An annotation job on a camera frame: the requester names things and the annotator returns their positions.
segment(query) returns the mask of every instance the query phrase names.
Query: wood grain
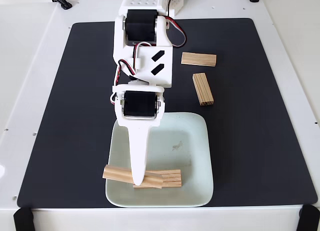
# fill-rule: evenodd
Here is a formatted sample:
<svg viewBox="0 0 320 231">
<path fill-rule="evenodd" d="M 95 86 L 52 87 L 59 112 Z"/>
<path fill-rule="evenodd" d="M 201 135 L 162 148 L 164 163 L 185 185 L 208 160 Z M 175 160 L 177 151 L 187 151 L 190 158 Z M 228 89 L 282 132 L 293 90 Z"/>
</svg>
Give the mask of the wood grain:
<svg viewBox="0 0 320 231">
<path fill-rule="evenodd" d="M 181 170 L 180 169 L 172 169 L 172 170 L 146 170 L 146 172 L 150 174 L 160 174 L 163 178 L 162 187 L 163 188 L 178 188 L 182 186 L 181 180 Z M 152 188 L 148 185 L 142 183 L 141 185 L 133 185 L 135 189 L 143 189 L 143 188 Z"/>
<path fill-rule="evenodd" d="M 120 182 L 133 184 L 133 178 L 131 169 L 124 167 L 115 167 L 111 165 L 106 165 L 103 170 L 102 177 L 104 179 L 116 180 Z M 162 188 L 163 177 L 161 174 L 145 172 L 142 185 L 152 187 L 152 188 Z"/>
<path fill-rule="evenodd" d="M 214 103 L 214 97 L 212 96 L 206 74 L 194 73 L 192 80 L 200 105 L 212 105 Z"/>
<path fill-rule="evenodd" d="M 183 52 L 181 58 L 181 64 L 183 65 L 198 65 L 198 66 L 210 66 L 215 67 L 217 63 L 217 55 Z"/>
</svg>

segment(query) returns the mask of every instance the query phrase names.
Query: wooden stick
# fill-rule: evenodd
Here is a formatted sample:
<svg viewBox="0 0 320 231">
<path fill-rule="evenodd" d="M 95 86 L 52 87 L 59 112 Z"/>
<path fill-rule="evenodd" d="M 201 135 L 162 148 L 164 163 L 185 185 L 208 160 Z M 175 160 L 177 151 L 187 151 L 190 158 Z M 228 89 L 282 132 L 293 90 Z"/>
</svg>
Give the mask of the wooden stick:
<svg viewBox="0 0 320 231">
<path fill-rule="evenodd" d="M 163 178 L 162 187 L 164 188 L 178 188 L 182 186 L 181 170 L 147 170 L 148 173 L 161 174 Z M 141 184 L 139 186 L 133 185 L 135 189 L 152 188 L 148 185 Z"/>
<path fill-rule="evenodd" d="M 217 63 L 217 55 L 183 52 L 181 58 L 181 64 L 183 65 L 198 65 L 198 66 L 210 66 L 215 67 Z"/>
<path fill-rule="evenodd" d="M 168 174 L 180 174 L 181 175 L 181 170 L 180 169 L 172 169 L 172 170 L 146 170 L 148 173 L 153 173 L 157 175 L 168 175 Z"/>
<path fill-rule="evenodd" d="M 214 103 L 214 97 L 212 96 L 206 74 L 194 73 L 192 80 L 200 105 L 212 105 Z"/>
<path fill-rule="evenodd" d="M 133 178 L 131 169 L 123 167 L 114 167 L 106 165 L 104 167 L 103 176 L 104 179 L 116 180 L 120 182 L 133 184 Z M 142 185 L 161 189 L 163 184 L 163 177 L 160 174 L 146 172 Z"/>
</svg>

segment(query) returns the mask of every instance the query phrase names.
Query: white plate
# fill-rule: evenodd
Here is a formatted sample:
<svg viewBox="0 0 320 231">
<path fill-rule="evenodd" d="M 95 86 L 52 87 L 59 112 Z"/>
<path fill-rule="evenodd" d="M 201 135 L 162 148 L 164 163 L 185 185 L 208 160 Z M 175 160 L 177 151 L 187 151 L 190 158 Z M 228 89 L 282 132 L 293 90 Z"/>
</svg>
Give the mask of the white plate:
<svg viewBox="0 0 320 231">
<path fill-rule="evenodd" d="M 128 130 L 117 121 L 108 163 L 130 168 Z M 130 183 L 106 180 L 105 195 L 110 203 L 126 208 L 207 204 L 213 195 L 214 182 L 204 118 L 189 112 L 164 113 L 160 126 L 150 132 L 146 169 L 181 169 L 182 187 L 134 189 Z"/>
</svg>

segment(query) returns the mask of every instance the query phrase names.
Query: wooden block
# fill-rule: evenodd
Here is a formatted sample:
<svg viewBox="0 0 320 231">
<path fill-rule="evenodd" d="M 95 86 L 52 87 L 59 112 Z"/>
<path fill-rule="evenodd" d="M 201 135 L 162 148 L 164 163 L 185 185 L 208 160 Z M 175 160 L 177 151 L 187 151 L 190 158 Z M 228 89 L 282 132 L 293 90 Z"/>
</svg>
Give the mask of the wooden block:
<svg viewBox="0 0 320 231">
<path fill-rule="evenodd" d="M 178 188 L 182 186 L 181 181 L 181 170 L 173 169 L 173 170 L 147 170 L 146 172 L 150 174 L 161 174 L 163 178 L 162 187 L 163 188 Z M 135 189 L 143 189 L 143 188 L 152 188 L 148 185 L 142 183 L 141 185 L 133 185 Z"/>
<path fill-rule="evenodd" d="M 133 184 L 133 178 L 131 169 L 124 167 L 114 167 L 111 165 L 106 165 L 104 167 L 103 175 L 104 179 L 116 180 L 120 182 Z M 145 172 L 142 185 L 152 187 L 152 188 L 162 188 L 163 177 L 161 174 Z"/>
<path fill-rule="evenodd" d="M 214 103 L 214 97 L 212 96 L 206 74 L 194 73 L 192 80 L 200 105 L 212 105 Z"/>
<path fill-rule="evenodd" d="M 217 55 L 183 52 L 181 58 L 181 64 L 183 65 L 198 65 L 198 66 L 210 66 L 215 67 L 217 63 Z"/>
</svg>

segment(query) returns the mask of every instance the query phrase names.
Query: stack of wooden sticks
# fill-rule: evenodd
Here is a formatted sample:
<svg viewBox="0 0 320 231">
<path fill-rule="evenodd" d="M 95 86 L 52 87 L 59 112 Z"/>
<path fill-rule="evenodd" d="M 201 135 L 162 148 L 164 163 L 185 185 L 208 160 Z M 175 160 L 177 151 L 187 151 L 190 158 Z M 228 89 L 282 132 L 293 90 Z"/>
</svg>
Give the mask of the stack of wooden sticks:
<svg viewBox="0 0 320 231">
<path fill-rule="evenodd" d="M 147 170 L 141 185 L 134 185 L 132 173 L 129 168 L 106 165 L 104 167 L 104 179 L 116 180 L 133 184 L 135 189 L 141 188 L 178 188 L 182 186 L 181 170 Z"/>
</svg>

